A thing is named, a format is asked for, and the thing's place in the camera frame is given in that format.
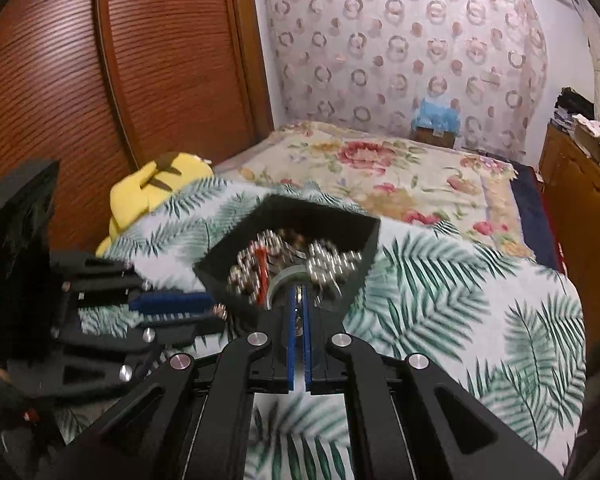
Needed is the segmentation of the green jade bangle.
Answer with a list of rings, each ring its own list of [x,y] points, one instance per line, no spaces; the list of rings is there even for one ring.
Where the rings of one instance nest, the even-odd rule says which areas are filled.
[[[264,307],[266,310],[272,309],[273,299],[276,292],[283,286],[283,284],[289,283],[297,278],[307,278],[309,276],[308,269],[305,264],[296,264],[295,266],[288,266],[288,268],[281,270],[277,273],[274,278],[268,283],[268,291],[265,295]]]

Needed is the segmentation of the black jewelry box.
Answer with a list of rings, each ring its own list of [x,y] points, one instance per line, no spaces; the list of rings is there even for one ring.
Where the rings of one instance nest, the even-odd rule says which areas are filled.
[[[367,214],[298,198],[269,195],[194,264],[197,278],[235,318],[256,324],[268,283],[305,264],[318,305],[343,317],[376,255],[380,221]]]

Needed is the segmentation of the yellow Pikachu plush toy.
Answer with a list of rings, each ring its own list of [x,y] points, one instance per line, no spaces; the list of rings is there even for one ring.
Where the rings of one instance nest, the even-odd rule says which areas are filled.
[[[116,183],[109,193],[109,234],[97,247],[96,255],[102,257],[135,221],[155,210],[190,182],[212,176],[211,165],[205,159],[198,155],[170,152]]]

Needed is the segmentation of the floral bed blanket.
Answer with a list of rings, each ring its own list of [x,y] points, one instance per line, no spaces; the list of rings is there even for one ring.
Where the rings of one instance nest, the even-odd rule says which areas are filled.
[[[452,232],[513,257],[531,258],[509,162],[326,122],[296,122],[215,167],[224,178],[303,188],[356,203],[376,216]]]

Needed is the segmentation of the palm leaf print cloth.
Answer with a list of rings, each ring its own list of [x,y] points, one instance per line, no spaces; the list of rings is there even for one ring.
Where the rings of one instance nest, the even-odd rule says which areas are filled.
[[[274,190],[202,179],[140,219],[105,256],[157,287],[203,290],[193,270],[270,194],[362,212],[311,182]],[[564,274],[462,240],[451,223],[380,220],[375,260],[346,331],[378,353],[422,353],[564,474],[580,424],[585,334]],[[353,479],[342,396],[257,396],[245,479]]]

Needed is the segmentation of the brown cardboard box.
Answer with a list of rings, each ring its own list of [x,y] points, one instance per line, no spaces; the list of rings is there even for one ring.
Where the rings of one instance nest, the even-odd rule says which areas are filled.
[[[455,144],[455,134],[433,128],[416,127],[414,129],[414,140],[438,148],[452,148]]]

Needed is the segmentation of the wooden louvered wardrobe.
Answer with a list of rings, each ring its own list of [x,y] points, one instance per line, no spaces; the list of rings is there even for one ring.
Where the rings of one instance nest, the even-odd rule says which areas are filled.
[[[254,0],[0,0],[0,180],[58,160],[55,249],[95,248],[158,156],[224,162],[272,128]]]

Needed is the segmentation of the dark blue bedsheet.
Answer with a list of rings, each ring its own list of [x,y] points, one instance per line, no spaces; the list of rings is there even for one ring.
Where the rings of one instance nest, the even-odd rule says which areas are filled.
[[[524,242],[534,253],[535,261],[562,272],[558,244],[547,217],[540,184],[532,167],[512,162],[516,178],[510,186],[520,215]]]

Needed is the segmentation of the blue bag on box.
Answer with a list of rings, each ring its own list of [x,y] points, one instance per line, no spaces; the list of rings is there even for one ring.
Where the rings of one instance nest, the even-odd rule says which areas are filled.
[[[412,120],[412,127],[457,134],[460,132],[460,112],[453,107],[422,99]]]

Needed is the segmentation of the wooden sideboard cabinet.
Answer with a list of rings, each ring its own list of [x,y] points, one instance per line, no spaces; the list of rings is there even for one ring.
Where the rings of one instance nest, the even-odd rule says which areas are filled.
[[[600,166],[549,125],[540,159],[550,225],[584,316],[586,348],[600,345]]]

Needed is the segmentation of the circle pattern sheer curtain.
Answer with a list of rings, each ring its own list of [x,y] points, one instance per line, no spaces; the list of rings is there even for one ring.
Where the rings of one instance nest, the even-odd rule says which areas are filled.
[[[450,114],[466,148],[521,159],[545,37],[531,0],[264,0],[287,116],[404,136]]]

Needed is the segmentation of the pile of folded clothes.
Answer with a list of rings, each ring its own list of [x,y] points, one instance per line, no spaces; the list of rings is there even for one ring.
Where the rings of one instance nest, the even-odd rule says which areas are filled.
[[[586,119],[594,119],[594,104],[573,88],[564,87],[554,105],[554,115],[550,124],[564,133],[574,133],[576,122],[574,116],[581,115]]]

